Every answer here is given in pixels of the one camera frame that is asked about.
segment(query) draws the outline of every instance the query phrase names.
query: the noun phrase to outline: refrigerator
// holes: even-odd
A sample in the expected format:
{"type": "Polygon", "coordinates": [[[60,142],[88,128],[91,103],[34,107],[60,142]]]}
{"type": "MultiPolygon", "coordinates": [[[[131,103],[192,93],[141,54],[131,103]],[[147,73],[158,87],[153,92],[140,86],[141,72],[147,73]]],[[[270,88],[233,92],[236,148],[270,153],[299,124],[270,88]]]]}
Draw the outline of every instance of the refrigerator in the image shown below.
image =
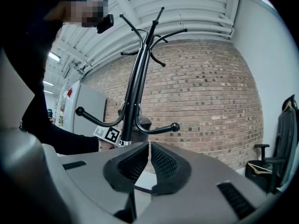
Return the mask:
{"type": "Polygon", "coordinates": [[[106,98],[105,94],[77,81],[66,94],[63,125],[60,127],[71,133],[93,136],[97,125],[76,115],[76,108],[82,106],[86,112],[103,121],[106,98]]]}

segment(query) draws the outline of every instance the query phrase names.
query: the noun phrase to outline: ceiling light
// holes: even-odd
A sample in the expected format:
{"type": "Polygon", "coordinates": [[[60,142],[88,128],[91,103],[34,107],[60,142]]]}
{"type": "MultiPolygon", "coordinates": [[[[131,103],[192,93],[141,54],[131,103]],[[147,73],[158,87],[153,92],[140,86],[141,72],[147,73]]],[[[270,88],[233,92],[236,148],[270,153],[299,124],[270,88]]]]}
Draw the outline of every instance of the ceiling light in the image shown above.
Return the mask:
{"type": "Polygon", "coordinates": [[[55,61],[60,61],[60,57],[56,56],[54,53],[49,52],[49,57],[51,57],[52,59],[54,59],[55,61]]]}
{"type": "Polygon", "coordinates": [[[47,81],[43,81],[44,84],[50,85],[50,86],[54,86],[54,84],[47,82],[47,81]]]}
{"type": "Polygon", "coordinates": [[[50,91],[44,91],[44,92],[49,93],[49,94],[53,94],[53,92],[50,92],[50,91]]]}

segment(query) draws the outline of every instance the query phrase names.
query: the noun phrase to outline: brick wall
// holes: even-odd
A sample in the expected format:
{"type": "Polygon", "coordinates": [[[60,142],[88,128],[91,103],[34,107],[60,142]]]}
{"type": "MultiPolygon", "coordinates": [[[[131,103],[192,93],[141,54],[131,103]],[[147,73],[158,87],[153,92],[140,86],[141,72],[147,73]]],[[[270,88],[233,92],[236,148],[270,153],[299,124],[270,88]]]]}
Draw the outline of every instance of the brick wall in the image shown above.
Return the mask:
{"type": "MultiPolygon", "coordinates": [[[[263,140],[262,108],[252,74],[229,42],[186,40],[160,44],[150,61],[142,113],[152,128],[178,122],[178,133],[152,135],[160,141],[217,158],[234,169],[257,154],[263,140]]],[[[85,83],[107,95],[105,121],[117,118],[135,57],[100,68],[85,83]]],[[[154,172],[149,164],[149,172],[154,172]]]]}

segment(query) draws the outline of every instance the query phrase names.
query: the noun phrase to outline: person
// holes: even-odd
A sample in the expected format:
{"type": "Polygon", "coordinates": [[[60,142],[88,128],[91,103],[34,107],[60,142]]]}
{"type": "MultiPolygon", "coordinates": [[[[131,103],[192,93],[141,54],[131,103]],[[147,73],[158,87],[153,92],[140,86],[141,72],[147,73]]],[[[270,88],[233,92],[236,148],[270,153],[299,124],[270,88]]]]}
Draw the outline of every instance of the person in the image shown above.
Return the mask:
{"type": "Polygon", "coordinates": [[[100,146],[112,148],[97,137],[76,135],[51,124],[43,91],[48,53],[63,23],[96,27],[107,14],[108,0],[12,0],[11,3],[10,9],[5,4],[1,6],[5,18],[1,24],[1,46],[35,95],[22,118],[22,127],[60,154],[97,152],[100,146]]]}

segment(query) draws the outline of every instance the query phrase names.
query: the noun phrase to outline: black office chair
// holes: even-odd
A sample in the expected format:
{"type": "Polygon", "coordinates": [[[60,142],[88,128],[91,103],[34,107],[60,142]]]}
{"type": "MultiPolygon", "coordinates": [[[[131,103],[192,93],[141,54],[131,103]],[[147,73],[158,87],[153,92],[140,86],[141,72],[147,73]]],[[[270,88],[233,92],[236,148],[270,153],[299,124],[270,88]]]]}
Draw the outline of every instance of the black office chair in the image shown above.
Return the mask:
{"type": "Polygon", "coordinates": [[[276,187],[288,180],[296,146],[298,144],[298,107],[295,95],[285,100],[282,113],[278,118],[278,131],[274,155],[265,158],[265,148],[269,144],[257,144],[261,148],[262,160],[251,160],[247,163],[245,176],[255,182],[262,190],[273,193],[276,187]]]}

